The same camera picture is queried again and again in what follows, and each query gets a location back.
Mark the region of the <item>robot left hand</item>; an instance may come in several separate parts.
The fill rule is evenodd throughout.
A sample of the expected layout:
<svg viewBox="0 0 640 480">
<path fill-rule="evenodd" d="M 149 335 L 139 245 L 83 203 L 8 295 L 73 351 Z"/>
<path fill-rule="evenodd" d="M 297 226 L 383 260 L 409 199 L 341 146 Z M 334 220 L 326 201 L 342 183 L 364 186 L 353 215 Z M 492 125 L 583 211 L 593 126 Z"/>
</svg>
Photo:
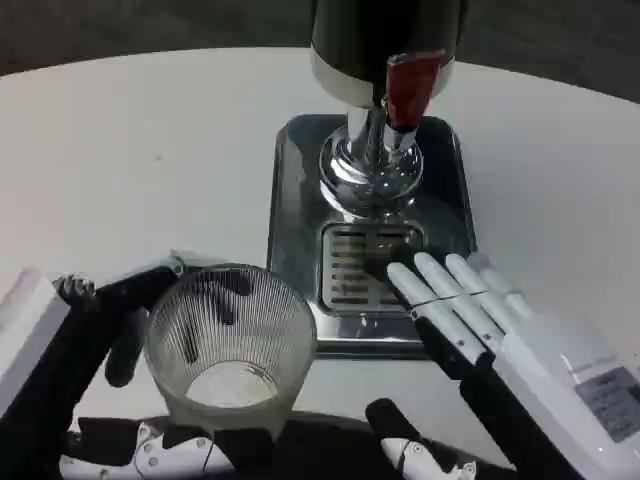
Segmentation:
<svg viewBox="0 0 640 480">
<path fill-rule="evenodd" d="M 212 266 L 173 253 L 103 286 L 27 268 L 1 301 L 1 475 L 5 479 L 227 479 L 261 470 L 263 428 L 209 434 L 154 417 L 89 418 L 77 404 L 98 371 L 127 385 L 143 313 L 180 280 Z"/>
</svg>

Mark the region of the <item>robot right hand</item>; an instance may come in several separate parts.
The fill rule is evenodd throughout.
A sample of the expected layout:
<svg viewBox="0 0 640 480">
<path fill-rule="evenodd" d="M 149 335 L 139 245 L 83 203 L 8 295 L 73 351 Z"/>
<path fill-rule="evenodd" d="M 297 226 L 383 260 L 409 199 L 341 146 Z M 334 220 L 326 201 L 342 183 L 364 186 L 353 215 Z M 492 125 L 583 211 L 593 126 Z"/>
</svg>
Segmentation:
<svg viewBox="0 0 640 480">
<path fill-rule="evenodd" d="M 365 270 L 407 311 L 429 358 L 508 459 L 501 467 L 396 423 L 383 449 L 407 479 L 635 479 L 639 378 L 590 322 L 534 311 L 490 260 L 424 251 L 370 254 Z"/>
</svg>

